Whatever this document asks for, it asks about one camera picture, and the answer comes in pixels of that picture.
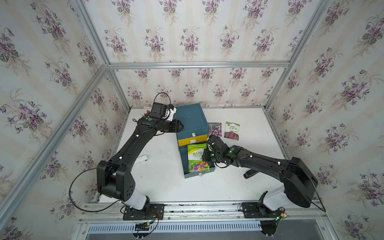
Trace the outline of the green white seed bag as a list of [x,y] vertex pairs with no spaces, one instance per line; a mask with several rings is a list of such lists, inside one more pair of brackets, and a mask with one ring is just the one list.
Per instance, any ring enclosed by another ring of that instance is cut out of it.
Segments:
[[227,139],[238,141],[240,139],[239,130],[240,124],[226,122],[224,137]]

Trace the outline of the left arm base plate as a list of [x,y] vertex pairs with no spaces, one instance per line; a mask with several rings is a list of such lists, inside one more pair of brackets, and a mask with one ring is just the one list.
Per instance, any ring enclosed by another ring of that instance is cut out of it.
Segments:
[[164,218],[164,204],[149,204],[144,206],[142,210],[136,210],[131,207],[125,207],[123,220],[162,220]]

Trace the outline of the black stapler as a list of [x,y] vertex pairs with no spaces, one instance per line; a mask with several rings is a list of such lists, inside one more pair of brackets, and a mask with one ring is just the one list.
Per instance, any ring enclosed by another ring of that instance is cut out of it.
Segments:
[[256,170],[248,170],[244,173],[244,178],[249,179],[249,178],[253,177],[254,175],[256,175],[257,173],[259,173],[259,172]]

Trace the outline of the teal bottom drawer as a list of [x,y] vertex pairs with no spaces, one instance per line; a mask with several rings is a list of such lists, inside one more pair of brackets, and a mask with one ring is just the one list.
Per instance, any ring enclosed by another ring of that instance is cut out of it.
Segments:
[[203,153],[207,148],[206,143],[192,144],[179,147],[185,179],[215,171],[213,163],[203,162]]

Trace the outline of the yellow drawer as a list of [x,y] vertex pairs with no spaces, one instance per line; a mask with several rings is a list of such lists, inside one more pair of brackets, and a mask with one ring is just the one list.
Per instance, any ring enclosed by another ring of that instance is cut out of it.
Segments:
[[201,142],[205,142],[208,139],[208,135],[201,135],[201,136],[195,136],[191,138],[181,139],[178,140],[178,146],[186,146],[186,145],[193,145]]

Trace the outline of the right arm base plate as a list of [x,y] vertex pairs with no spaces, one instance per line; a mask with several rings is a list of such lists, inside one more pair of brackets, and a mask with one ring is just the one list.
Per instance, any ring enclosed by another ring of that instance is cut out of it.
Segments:
[[285,215],[284,208],[275,211],[270,210],[264,204],[257,202],[245,202],[239,207],[239,211],[244,214],[246,219],[280,219]]

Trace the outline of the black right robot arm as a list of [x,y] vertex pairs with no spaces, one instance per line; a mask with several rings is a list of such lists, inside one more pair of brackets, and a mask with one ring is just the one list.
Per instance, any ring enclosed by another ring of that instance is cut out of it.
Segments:
[[264,192],[258,201],[260,206],[270,211],[291,204],[302,208],[309,208],[312,204],[317,181],[301,159],[276,159],[240,146],[224,145],[219,148],[215,144],[208,144],[203,153],[203,161],[248,168],[279,180],[283,186]]

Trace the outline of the teal drawer cabinet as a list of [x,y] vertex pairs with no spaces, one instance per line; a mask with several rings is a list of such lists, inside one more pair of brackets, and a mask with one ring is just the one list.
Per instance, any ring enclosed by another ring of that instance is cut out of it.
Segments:
[[184,126],[183,130],[177,133],[177,141],[208,135],[209,125],[200,104],[177,107],[174,119],[180,120]]

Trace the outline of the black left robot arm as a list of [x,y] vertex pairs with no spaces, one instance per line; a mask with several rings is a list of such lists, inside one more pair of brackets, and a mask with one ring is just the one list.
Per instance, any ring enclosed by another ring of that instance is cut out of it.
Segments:
[[123,147],[108,161],[100,161],[97,166],[97,191],[99,194],[121,201],[124,205],[146,211],[149,197],[136,190],[136,182],[131,174],[134,163],[146,144],[161,133],[179,133],[184,125],[180,120],[166,120],[155,117],[141,117],[137,126]]

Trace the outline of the bright green seed bag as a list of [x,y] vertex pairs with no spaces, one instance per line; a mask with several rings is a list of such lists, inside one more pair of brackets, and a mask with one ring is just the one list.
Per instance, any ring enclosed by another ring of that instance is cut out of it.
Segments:
[[188,151],[188,169],[190,173],[209,172],[210,166],[203,162],[203,152],[207,144],[193,144],[187,146]]

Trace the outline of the pink flower seed bag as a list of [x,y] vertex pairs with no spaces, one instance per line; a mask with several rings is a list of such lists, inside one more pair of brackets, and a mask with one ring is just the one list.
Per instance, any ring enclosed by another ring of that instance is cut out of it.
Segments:
[[209,124],[209,132],[208,137],[217,136],[222,137],[222,123],[208,123]]

